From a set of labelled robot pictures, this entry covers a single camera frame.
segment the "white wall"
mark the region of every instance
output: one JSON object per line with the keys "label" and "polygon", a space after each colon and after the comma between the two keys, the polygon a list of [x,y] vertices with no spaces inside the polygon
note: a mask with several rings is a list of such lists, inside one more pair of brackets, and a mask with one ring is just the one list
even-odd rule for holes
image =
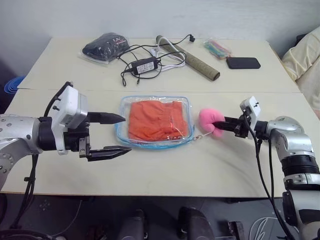
{"label": "white wall", "polygon": [[319,25],[320,0],[0,0],[0,61],[25,75],[51,37],[111,31],[261,39],[282,55]]}

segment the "pink plush toy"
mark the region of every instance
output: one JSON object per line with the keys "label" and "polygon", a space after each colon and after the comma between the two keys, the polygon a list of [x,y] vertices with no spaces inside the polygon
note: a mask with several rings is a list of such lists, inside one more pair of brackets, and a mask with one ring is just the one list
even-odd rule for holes
{"label": "pink plush toy", "polygon": [[221,137],[224,131],[212,124],[218,121],[225,121],[225,117],[218,110],[204,108],[199,113],[199,123],[202,129],[208,133],[212,133],[216,137]]}

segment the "black phone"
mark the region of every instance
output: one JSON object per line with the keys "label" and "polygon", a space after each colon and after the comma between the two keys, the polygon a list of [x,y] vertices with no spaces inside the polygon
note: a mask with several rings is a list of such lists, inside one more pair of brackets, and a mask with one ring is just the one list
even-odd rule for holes
{"label": "black phone", "polygon": [[226,63],[230,69],[259,69],[261,67],[255,57],[228,57]]}

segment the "colorful cables in bag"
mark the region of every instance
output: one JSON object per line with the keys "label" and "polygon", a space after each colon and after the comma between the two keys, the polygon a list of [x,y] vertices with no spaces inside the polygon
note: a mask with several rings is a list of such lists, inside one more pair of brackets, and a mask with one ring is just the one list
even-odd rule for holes
{"label": "colorful cables in bag", "polygon": [[17,76],[6,83],[3,90],[7,94],[15,94],[18,91],[18,85],[25,79],[26,76]]}
{"label": "colorful cables in bag", "polygon": [[231,56],[231,51],[219,45],[216,41],[208,39],[203,43],[204,47],[218,59],[225,59]]}

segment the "orange cloth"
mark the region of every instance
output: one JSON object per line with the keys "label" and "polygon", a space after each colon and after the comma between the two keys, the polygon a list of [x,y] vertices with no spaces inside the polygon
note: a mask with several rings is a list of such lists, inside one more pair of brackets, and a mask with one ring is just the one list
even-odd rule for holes
{"label": "orange cloth", "polygon": [[138,101],[131,104],[129,115],[130,139],[142,141],[176,140],[188,134],[182,103],[173,101]]}

